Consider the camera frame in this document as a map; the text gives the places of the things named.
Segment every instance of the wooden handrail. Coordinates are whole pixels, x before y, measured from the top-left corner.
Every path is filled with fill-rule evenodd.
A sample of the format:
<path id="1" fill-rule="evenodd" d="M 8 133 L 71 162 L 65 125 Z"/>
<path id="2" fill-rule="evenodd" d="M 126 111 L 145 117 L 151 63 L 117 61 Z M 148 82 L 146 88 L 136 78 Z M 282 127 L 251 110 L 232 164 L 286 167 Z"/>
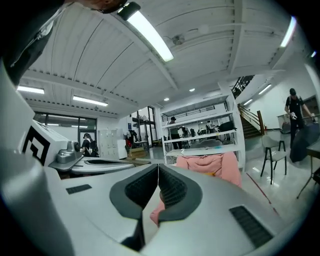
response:
<path id="1" fill-rule="evenodd" d="M 241 110 L 241 113 L 247 115 L 248 117 L 250 117 L 251 119 L 253 120 L 256 120 L 257 122 L 259 122 L 259 117 L 256 116 L 255 114 L 253 114 L 252 112 L 250 111 L 244 111 L 243 109 Z"/>
<path id="2" fill-rule="evenodd" d="M 246 109 L 243 106 L 238 105 L 240 114 L 244 114 L 247 115 L 250 119 L 252 119 L 257 125 L 260 126 L 260 132 L 262 135 L 265 135 L 265 125 L 264 122 L 262 120 L 262 115 L 261 115 L 261 111 L 257 111 L 257 115 L 252 113 L 250 110 Z"/>
<path id="3" fill-rule="evenodd" d="M 243 107 L 243 106 L 239 106 L 239 108 L 240 108 L 241 110 L 245 110 L 245 111 L 249 112 L 250 114 L 252 114 L 253 116 L 255 116 L 255 117 L 256 117 L 256 119 L 258 119 L 258 115 L 256 115 L 256 114 L 252 113 L 249 109 L 246 109 L 246 108 L 245 108 L 245 107 Z"/>

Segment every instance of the ceiling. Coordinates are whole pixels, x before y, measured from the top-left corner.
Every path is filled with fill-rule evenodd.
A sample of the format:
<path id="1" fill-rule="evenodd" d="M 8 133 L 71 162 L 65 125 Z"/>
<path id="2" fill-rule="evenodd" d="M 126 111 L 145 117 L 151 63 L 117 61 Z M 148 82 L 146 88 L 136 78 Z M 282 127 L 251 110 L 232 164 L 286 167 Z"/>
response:
<path id="1" fill-rule="evenodd" d="M 217 89 L 217 81 L 277 73 L 294 52 L 308 51 L 297 28 L 279 45 L 290 16 L 269 0 L 136 0 L 174 59 L 163 62 L 127 23 L 73 4 L 57 20 L 43 54 L 22 85 L 45 94 L 21 94 L 34 108 L 120 118 L 145 106 L 165 105 Z M 185 42 L 170 39 L 183 35 Z M 73 101 L 73 96 L 108 103 Z"/>

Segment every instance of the gray machine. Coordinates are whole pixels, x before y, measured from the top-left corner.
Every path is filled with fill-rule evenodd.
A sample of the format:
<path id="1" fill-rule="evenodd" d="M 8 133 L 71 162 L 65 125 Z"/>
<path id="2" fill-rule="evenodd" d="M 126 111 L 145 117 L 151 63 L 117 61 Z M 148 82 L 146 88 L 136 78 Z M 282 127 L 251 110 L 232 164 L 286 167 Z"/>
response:
<path id="1" fill-rule="evenodd" d="M 25 154 L 2 150 L 0 158 L 11 221 L 46 255 L 267 256 L 296 230 L 241 188 L 175 166 L 61 180 Z M 142 211 L 157 186 L 166 209 L 145 244 Z"/>

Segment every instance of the ceiling light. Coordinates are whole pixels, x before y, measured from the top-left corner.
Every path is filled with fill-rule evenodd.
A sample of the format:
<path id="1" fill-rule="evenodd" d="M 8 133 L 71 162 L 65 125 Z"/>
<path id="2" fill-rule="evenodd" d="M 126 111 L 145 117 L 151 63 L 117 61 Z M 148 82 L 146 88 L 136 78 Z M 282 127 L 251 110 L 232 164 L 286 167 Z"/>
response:
<path id="1" fill-rule="evenodd" d="M 280 47 L 286 47 L 288 45 L 292 35 L 295 32 L 296 25 L 297 25 L 296 18 L 291 16 L 291 21 L 290 21 L 289 27 L 285 33 L 285 36 L 282 40 L 282 43 L 280 44 Z"/>
<path id="2" fill-rule="evenodd" d="M 260 94 L 263 94 L 272 84 L 268 84 L 268 86 L 266 88 L 264 88 L 262 91 L 259 92 L 259 95 Z"/>
<path id="3" fill-rule="evenodd" d="M 78 120 L 78 117 L 71 117 L 71 116 L 62 116 L 62 115 L 54 115 L 54 114 L 49 114 L 50 118 L 65 118 L 65 119 L 74 119 Z"/>
<path id="4" fill-rule="evenodd" d="M 78 125 L 71 125 L 71 127 L 78 128 Z M 79 126 L 79 128 L 88 128 L 88 126 Z"/>
<path id="5" fill-rule="evenodd" d="M 18 91 L 35 93 L 35 94 L 45 94 L 45 90 L 41 88 L 27 87 L 19 85 L 17 88 Z"/>
<path id="6" fill-rule="evenodd" d="M 92 100 L 92 99 L 88 99 L 88 98 L 82 98 L 82 97 L 78 97 L 78 96 L 73 96 L 73 100 L 74 101 L 79 101 L 79 102 L 91 103 L 91 104 L 95 104 L 95 105 L 100 105 L 100 106 L 104 106 L 104 107 L 108 106 L 107 103 L 96 101 L 96 100 Z"/>
<path id="7" fill-rule="evenodd" d="M 127 21 L 149 41 L 165 62 L 174 58 L 164 40 L 140 11 L 135 12 Z"/>
<path id="8" fill-rule="evenodd" d="M 244 103 L 243 105 L 247 105 L 248 103 L 252 102 L 252 99 L 249 99 L 246 103 Z"/>

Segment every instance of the chair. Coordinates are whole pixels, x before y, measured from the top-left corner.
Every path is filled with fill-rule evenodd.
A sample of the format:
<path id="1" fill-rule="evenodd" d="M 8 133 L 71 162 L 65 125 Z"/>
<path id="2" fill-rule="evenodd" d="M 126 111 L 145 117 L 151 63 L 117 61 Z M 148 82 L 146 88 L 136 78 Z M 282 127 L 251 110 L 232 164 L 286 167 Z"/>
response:
<path id="1" fill-rule="evenodd" d="M 281 144 L 283 144 L 283 151 L 280 151 Z M 263 167 L 261 171 L 260 177 L 262 177 L 262 174 L 264 173 L 266 161 L 270 160 L 270 166 L 271 166 L 271 181 L 270 184 L 272 185 L 273 180 L 273 171 L 276 169 L 277 163 L 279 160 L 284 158 L 284 174 L 287 175 L 287 152 L 286 152 L 286 146 L 285 142 L 283 140 L 276 141 L 270 138 L 268 135 L 262 136 L 262 146 L 265 148 L 265 155 L 264 155 L 264 162 Z M 278 151 L 271 152 L 271 148 L 277 147 Z"/>

